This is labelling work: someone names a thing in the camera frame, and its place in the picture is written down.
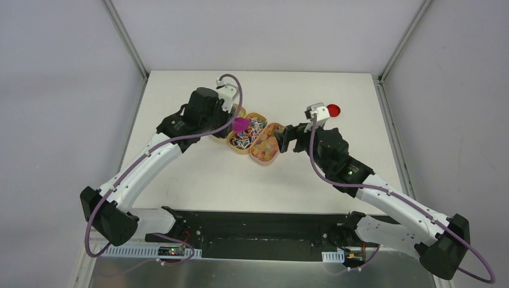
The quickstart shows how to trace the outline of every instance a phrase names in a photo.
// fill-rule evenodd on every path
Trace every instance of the white wall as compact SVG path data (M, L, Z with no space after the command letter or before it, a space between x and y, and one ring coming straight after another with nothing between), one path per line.
M149 70L380 74L421 1L114 2Z
M0 1L0 287L65 287L141 77L96 1Z
M495 287L509 283L508 75L509 2L435 1L385 85L417 198L470 221ZM462 266L487 276L472 254Z

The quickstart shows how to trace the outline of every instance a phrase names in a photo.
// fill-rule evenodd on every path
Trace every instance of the white table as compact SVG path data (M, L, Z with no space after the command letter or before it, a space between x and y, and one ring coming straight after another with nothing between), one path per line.
M213 88L222 71L152 71L143 95L125 162L132 159L161 120L187 103L192 91ZM244 90L243 106L268 122L307 122L307 106L323 102L341 107L325 128L339 127L353 157L366 163L395 188L400 188L382 112L370 74L233 72ZM340 193L313 172L305 152L279 155L262 167L238 155L212 136L203 137L170 163L146 187L136 208L195 211L348 213L380 210Z

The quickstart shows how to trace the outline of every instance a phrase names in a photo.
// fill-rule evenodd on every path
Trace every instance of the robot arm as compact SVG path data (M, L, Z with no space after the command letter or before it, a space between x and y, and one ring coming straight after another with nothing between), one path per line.
M284 132L276 133L280 152L286 152L289 142L297 140L294 152L306 151L325 174L322 176L313 167L324 181L351 197L377 207L398 223L386 223L353 212L347 222L338 226L337 231L331 233L328 239L338 247L346 246L343 243L345 235L354 240L382 244L419 259L431 273L446 280L452 279L467 248L435 223L444 223L469 243L468 221L458 214L448 218L418 203L390 186L373 169L351 157L348 142L343 140L338 129L323 128L330 117L323 103L308 107L305 113L308 119L314 118L316 123L313 150L310 151L313 123L303 123L297 127L289 125ZM417 211L414 205L427 211L433 219Z
M145 187L171 161L177 159L200 137L177 137L215 130L234 115L233 101L238 88L218 80L217 89L197 88L181 109L164 118L156 133L137 157L98 190L86 187L80 194L85 219L89 221L96 205L104 199L92 222L114 246L127 242L134 234L167 233L176 215L169 208L134 209L134 201ZM225 138L231 127L215 133Z

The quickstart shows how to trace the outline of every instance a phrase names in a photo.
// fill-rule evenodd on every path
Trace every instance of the purple cable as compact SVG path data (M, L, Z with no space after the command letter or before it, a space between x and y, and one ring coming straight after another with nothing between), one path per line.
M314 159L314 156L313 156L313 145L314 145L314 142L315 142L315 132L316 132L316 115L313 117L313 126L312 126L312 129L311 129L311 138L310 138L310 141L309 141L309 152L310 152L309 153L309 159L311 160L311 166L312 166L313 170L318 175L318 177L320 177L321 180L323 180L323 181L325 181L325 182L327 182L327 183L329 183L329 184L331 184L333 186L338 186L338 187L371 188L371 189L382 191L382 192L384 192L386 194L389 193L389 190L387 190L385 188L382 188L382 187L379 187L379 186L375 186L375 185L342 184L342 183L337 183L337 182L334 182L334 181L330 181L329 179L324 177L320 173L318 168L316 167L315 159ZM401 195L399 195L397 193L390 193L389 196L394 196L394 197L398 198L399 200L401 200L401 201L405 202L406 204L408 204L410 207L412 207L415 210L419 211L421 214L423 214L429 220L433 220L433 216L431 216L431 214L429 214L425 210L421 209L419 206L417 206L416 204L414 204L410 200L404 198L403 196L401 196ZM481 263L484 265L484 267L488 271L488 274L490 274L490 279L488 280L488 279L479 277L479 276L477 276L477 275L475 275L475 274L473 274L473 273L471 273L469 271L464 270L461 267L458 267L458 270L463 272L463 273L465 273L466 275L476 279L476 280L481 281L481 282L488 283L488 284L495 283L495 272L493 271L493 269L490 266L490 264L488 263L488 261L481 255L481 253L479 253L474 247L472 247L469 243L467 243L465 240L463 240L463 238L461 238L456 233L454 233L451 229L449 229L442 222L437 220L437 221L435 221L435 223L440 228L444 229L447 233L449 233L454 239L458 240L461 244L463 244L468 250L472 251L472 253L477 257L477 259L479 259L479 261L481 261Z
M366 265L368 265L368 263L369 263L369 262L371 262L371 260L373 260L373 258L375 257L375 255L377 255L377 254L378 254L378 251L380 251L380 245L378 245L378 247L376 247L375 252L373 252L373 254L369 257L369 259L367 259L367 261L366 261L364 264L362 264L362 265L361 265L361 266L359 266L359 267L353 268L353 269L356 269L357 271L359 270L359 268L360 268L360 269L363 269ZM325 272L326 272L327 274L329 274L330 276L339 276L339 275L342 275L343 273L345 273L345 272L347 272L347 271L348 271L348 269L344 269L344 270L340 271L339 273L332 273L332 272L327 271L327 269L325 269L325 267L323 267L323 268L324 268Z
M189 249L191 249L191 255L188 256L188 258L184 258L184 259L180 260L179 262L173 262L173 263L167 263L167 262L162 261L161 263L164 266L172 266L172 265L177 265L177 264L183 264L183 263L188 262L189 260L191 260L191 258L193 258L193 256L194 256L194 248L189 243L186 243L184 241L180 241L178 239L174 239L174 238L171 238L171 237L168 237L166 235L159 234L159 233L154 233L154 235L158 236L158 237L161 237L161 238L163 238L165 240L168 240L168 241L173 241L173 242L185 245ZM101 277L104 277L104 278L114 278L114 277L117 277L117 276L121 276L121 275L127 274L127 273L129 273L131 271L134 271L134 270L140 268L141 266L147 264L150 261L158 262L158 260L159 260L159 258L156 258L156 259L147 259L147 260L145 260L143 262L140 262L140 263L132 266L131 268L129 268L129 269L125 270L125 271L122 271L120 273L117 273L117 274L104 274L104 273L102 273L100 271L98 272L98 274L101 275Z
M240 112L240 109L242 108L242 86L240 85L240 81L237 79L237 77L235 77L234 75L231 75L231 74L221 75L221 77L219 77L219 80L223 80L225 77L230 77L230 78L232 78L235 81L235 83L237 84L237 87L238 87L238 92L239 92L239 104L238 104L238 108L235 111L235 113L233 114L233 117L227 123L225 123L223 126L217 128L217 129L214 129L214 130L209 131L209 132L199 133L199 134L194 134L194 135L178 136L178 137L175 137L175 138L168 139L166 141L162 141L161 143L159 143L159 144L155 145L154 147L152 147L148 152L150 154L152 154L155 150L157 150L161 146L170 144L170 143L175 142L175 141L184 140L184 139L192 139L192 138L198 138L198 137L204 137L204 136L212 135L212 134L217 133L219 131L223 131L225 128L230 126L230 124L233 123L235 118L237 118L237 116L238 116L238 114ZM143 161L146 157L147 157L147 155L143 154L140 158L138 158L131 166L129 166L129 168L127 168L125 170L124 173L122 173L122 175L120 175L120 177L115 181L113 186L117 187L118 185L120 185L120 183L125 179L125 177L127 177L127 175L129 175L129 173L131 173L131 171L133 171L133 169L136 166L138 166L141 163L141 161ZM108 199L108 197L112 193L113 193L113 190L111 190L111 189L108 190L106 192L106 194L101 198L101 200L99 200L99 202L95 206L94 210L90 214L90 218L88 219L88 223L86 225L86 230L85 230L85 252L87 253L88 256L90 256L92 258L96 258L98 256L101 256L110 247L110 244L111 244L111 243L106 244L106 246L104 246L104 248L101 251L99 251L97 254L94 254L92 252L92 250L90 250L90 242L89 242L89 240L90 240L90 230L92 229L92 223L94 222L95 216L97 215L97 212L99 211L101 206L103 206L103 204L106 201L106 199Z

